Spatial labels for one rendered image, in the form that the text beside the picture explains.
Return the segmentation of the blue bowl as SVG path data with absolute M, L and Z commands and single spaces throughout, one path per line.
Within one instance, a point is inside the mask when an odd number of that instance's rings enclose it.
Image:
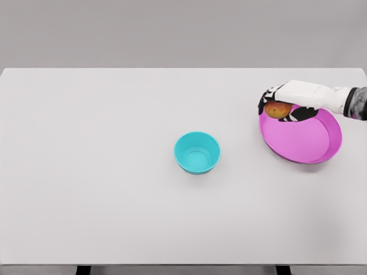
M 188 132 L 176 141 L 174 157 L 185 172 L 201 175 L 217 165 L 221 148 L 218 141 L 208 133 Z

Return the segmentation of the red yellow apple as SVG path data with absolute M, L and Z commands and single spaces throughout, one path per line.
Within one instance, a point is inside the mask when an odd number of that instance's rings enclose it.
M 292 110 L 292 104 L 278 101 L 268 101 L 264 110 L 266 115 L 272 119 L 283 119 L 288 116 Z

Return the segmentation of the pink plate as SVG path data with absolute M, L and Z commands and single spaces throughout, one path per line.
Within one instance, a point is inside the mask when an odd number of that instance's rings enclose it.
M 301 122 L 280 122 L 263 113 L 259 116 L 260 133 L 270 149 L 297 163 L 316 164 L 331 159 L 341 148 L 342 130 L 337 119 L 326 109 Z

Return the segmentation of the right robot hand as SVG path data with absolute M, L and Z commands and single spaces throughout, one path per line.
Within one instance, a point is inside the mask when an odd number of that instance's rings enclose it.
M 287 115 L 278 120 L 281 122 L 299 122 L 315 117 L 323 106 L 322 97 L 328 87 L 312 82 L 290 80 L 284 84 L 266 90 L 258 104 L 258 114 L 261 115 L 268 102 L 278 102 L 298 105 Z

